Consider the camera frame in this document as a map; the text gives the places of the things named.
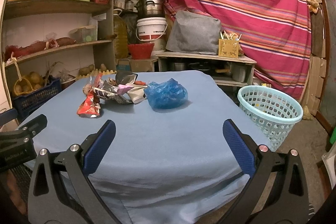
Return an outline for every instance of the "gray cloth cover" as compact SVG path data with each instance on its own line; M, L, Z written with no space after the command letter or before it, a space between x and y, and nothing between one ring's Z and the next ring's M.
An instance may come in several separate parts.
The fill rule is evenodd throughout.
M178 11L166 49L172 52L218 55L219 19Z

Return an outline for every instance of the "light blue tablecloth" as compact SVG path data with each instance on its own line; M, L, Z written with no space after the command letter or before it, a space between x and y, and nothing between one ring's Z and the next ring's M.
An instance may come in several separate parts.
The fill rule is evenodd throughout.
M47 116L48 126L34 138L37 152L42 148L65 151L96 133L107 119L115 122L116 137L90 180L124 224L194 223L240 193L249 177L242 175L223 137L224 120L231 118L257 144L269 144L210 76L198 71L138 76L147 83L170 78L189 95L189 102L176 109L154 111L148 101L138 105L106 102L101 104L101 117L80 118L76 111L85 99L84 79L26 120Z

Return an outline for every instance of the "silver screw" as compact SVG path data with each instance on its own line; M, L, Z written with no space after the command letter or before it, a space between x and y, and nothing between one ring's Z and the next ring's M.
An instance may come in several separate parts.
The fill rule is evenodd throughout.
M70 150L72 151L72 152L75 152L75 151L77 151L79 149L79 145L78 144L73 144L72 146L70 146Z
M47 150L45 148L40 150L40 155L43 156L47 153Z
M299 153L298 153L295 149L292 149L292 150L291 150L291 154L292 154L293 156L297 156Z
M259 146L259 149L260 149L261 152L267 152L268 151L268 147L266 145L263 145L263 144Z

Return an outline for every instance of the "laundry basket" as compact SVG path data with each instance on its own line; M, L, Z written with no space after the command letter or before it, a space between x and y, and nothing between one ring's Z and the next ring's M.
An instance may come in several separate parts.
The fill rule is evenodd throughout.
M302 119L300 104L289 95L260 85L248 85L238 92L240 108L267 136L276 151L293 126Z

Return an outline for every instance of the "striped cloth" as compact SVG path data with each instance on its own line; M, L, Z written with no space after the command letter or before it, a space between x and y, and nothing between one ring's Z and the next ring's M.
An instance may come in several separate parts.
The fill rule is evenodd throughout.
M242 33L246 56L258 62L255 75L300 98L309 68L311 30L306 0L168 0L178 10L211 15L226 31Z

